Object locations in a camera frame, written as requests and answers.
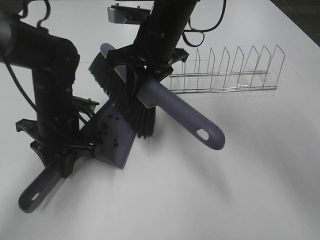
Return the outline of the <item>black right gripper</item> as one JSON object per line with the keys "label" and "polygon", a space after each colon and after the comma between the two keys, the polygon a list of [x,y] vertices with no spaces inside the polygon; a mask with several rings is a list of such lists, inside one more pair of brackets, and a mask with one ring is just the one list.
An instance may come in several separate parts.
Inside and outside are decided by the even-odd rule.
{"label": "black right gripper", "polygon": [[126,82],[127,91],[136,96],[140,82],[150,78],[160,83],[173,73],[173,64],[185,62],[189,53],[183,48],[175,48],[169,60],[163,61],[155,56],[144,55],[134,45],[115,48],[106,45],[106,80],[108,82]]}

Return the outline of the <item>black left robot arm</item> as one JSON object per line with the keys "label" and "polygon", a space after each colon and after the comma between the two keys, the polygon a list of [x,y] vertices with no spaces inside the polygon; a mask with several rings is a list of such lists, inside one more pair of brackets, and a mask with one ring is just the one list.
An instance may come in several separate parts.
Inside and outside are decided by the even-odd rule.
{"label": "black left robot arm", "polygon": [[94,119],[97,102],[73,95],[80,55],[68,39],[51,35],[40,24],[23,22],[17,13],[0,14],[0,61],[31,70],[34,100],[26,97],[36,120],[18,121],[16,130],[33,138],[45,166],[57,165],[63,178],[74,168],[80,151],[94,152],[95,142],[80,132],[87,115]]}

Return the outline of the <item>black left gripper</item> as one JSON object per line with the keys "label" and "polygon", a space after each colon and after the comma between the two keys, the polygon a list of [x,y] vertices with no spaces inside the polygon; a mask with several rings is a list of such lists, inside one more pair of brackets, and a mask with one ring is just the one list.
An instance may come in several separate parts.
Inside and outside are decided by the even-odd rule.
{"label": "black left gripper", "polygon": [[88,132],[96,122],[93,111],[74,110],[65,119],[55,116],[52,125],[39,116],[37,120],[24,118],[15,126],[17,132],[33,139],[30,147],[42,160],[58,160],[61,177],[66,179],[73,173],[80,153],[95,157],[100,152],[101,143]]}

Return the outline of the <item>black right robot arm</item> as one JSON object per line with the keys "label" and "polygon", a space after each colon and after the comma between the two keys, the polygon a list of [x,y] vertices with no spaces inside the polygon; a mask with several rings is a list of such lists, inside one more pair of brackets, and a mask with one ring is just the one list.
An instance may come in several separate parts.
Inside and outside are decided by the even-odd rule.
{"label": "black right robot arm", "polygon": [[110,66],[125,66],[127,73],[125,78],[108,77],[103,82],[108,95],[133,96],[148,78],[161,82],[173,72],[174,63],[187,60],[188,53],[177,44],[196,4],[195,0],[156,0],[151,10],[118,4],[107,8],[109,22],[139,26],[131,45],[106,55]]}

